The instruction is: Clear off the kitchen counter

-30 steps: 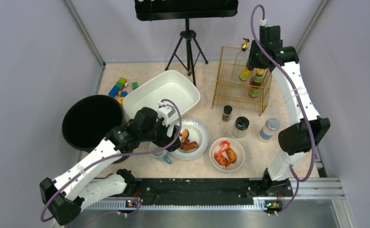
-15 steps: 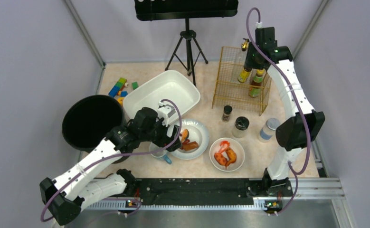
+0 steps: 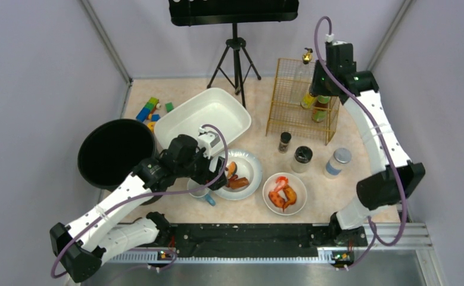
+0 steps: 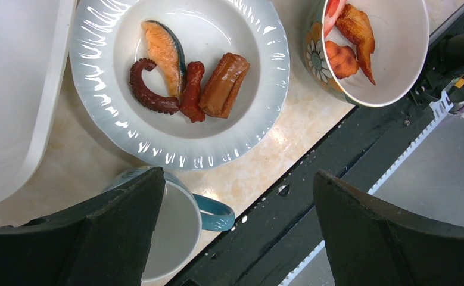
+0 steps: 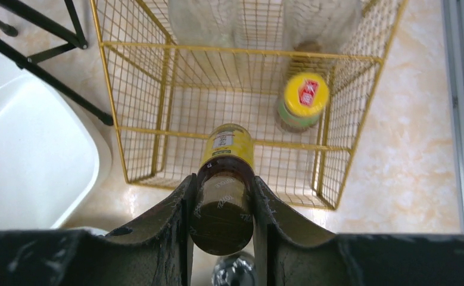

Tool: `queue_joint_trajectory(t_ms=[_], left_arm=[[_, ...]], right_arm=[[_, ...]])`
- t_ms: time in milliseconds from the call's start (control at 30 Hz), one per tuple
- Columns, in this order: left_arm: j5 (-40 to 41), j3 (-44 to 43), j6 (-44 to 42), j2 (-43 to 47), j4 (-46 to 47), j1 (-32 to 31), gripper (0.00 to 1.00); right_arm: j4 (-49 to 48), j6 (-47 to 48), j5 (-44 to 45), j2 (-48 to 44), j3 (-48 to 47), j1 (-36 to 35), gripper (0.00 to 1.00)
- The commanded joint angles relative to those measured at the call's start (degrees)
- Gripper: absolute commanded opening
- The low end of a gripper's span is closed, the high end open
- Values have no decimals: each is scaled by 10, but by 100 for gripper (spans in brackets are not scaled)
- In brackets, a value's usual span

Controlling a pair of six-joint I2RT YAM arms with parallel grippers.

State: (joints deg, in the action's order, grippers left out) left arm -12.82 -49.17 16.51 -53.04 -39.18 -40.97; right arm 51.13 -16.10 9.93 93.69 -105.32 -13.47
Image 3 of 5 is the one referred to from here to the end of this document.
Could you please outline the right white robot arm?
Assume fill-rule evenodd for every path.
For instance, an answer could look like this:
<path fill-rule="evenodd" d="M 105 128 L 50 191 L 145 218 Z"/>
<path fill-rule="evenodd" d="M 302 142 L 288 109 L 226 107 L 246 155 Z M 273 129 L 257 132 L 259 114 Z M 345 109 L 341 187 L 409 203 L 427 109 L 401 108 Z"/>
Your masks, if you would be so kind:
<path fill-rule="evenodd" d="M 400 146 L 371 71 L 357 71 L 353 44 L 325 42 L 326 60 L 317 60 L 310 92 L 337 97 L 353 118 L 369 157 L 371 175 L 356 184 L 356 196 L 330 218 L 336 240 L 354 233 L 386 206 L 405 204 L 426 171 Z"/>

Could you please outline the clear glass oil bottle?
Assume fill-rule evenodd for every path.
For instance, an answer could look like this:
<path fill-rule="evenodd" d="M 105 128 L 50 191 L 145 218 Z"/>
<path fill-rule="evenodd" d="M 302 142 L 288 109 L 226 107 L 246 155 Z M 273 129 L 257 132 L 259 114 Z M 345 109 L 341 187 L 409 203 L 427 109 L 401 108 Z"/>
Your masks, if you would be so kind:
<path fill-rule="evenodd" d="M 311 82 L 311 67 L 310 63 L 313 59 L 313 49 L 305 48 L 305 53 L 302 55 L 302 62 L 295 69 L 293 83 L 290 91 L 290 102 L 299 104 L 309 89 Z"/>

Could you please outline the small yellow oil bottle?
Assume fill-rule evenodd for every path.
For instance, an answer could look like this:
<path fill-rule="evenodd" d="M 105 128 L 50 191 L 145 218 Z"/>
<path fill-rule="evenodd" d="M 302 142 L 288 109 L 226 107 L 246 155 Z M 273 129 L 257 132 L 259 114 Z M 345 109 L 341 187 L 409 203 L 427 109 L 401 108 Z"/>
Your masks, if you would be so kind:
<path fill-rule="evenodd" d="M 317 100 L 317 95 L 307 92 L 300 101 L 300 106 L 304 109 L 312 108 Z"/>

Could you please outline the silver lid blue label jar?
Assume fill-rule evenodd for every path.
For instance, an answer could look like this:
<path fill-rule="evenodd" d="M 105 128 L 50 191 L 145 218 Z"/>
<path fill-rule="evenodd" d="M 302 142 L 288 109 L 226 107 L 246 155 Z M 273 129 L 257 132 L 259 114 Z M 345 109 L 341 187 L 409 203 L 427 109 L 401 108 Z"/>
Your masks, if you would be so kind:
<path fill-rule="evenodd" d="M 329 179 L 335 179 L 351 162 L 352 154 L 347 148 L 337 148 L 324 167 L 324 175 Z"/>

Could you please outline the red sauce bottle yellow cap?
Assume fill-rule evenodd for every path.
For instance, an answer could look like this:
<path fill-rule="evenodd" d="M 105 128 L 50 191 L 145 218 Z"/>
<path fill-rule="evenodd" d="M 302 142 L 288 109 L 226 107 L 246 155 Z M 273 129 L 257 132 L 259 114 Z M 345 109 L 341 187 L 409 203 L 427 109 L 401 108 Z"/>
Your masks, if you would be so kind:
<path fill-rule="evenodd" d="M 319 95 L 314 102 L 312 120 L 316 123 L 325 121 L 329 110 L 330 96 Z"/>

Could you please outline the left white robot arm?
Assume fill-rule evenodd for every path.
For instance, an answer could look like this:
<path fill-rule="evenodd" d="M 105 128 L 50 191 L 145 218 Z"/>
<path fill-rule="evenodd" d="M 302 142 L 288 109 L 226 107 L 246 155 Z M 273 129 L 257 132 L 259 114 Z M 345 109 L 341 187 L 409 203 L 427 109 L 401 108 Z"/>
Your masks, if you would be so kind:
<path fill-rule="evenodd" d="M 225 186 L 228 155 L 212 156 L 218 143 L 224 148 L 228 146 L 221 131 L 212 125 L 203 125 L 197 138 L 179 135 L 159 156 L 141 160 L 112 194 L 90 211 L 68 224 L 55 224 L 50 230 L 55 254 L 51 278 L 68 275 L 75 283 L 83 282 L 114 256 L 153 243 L 162 232 L 159 219 L 147 217 L 121 228 L 117 226 L 141 204 L 163 195 L 206 188 L 215 191 Z M 189 178 L 198 186 L 187 191 L 168 191 L 179 178 Z"/>

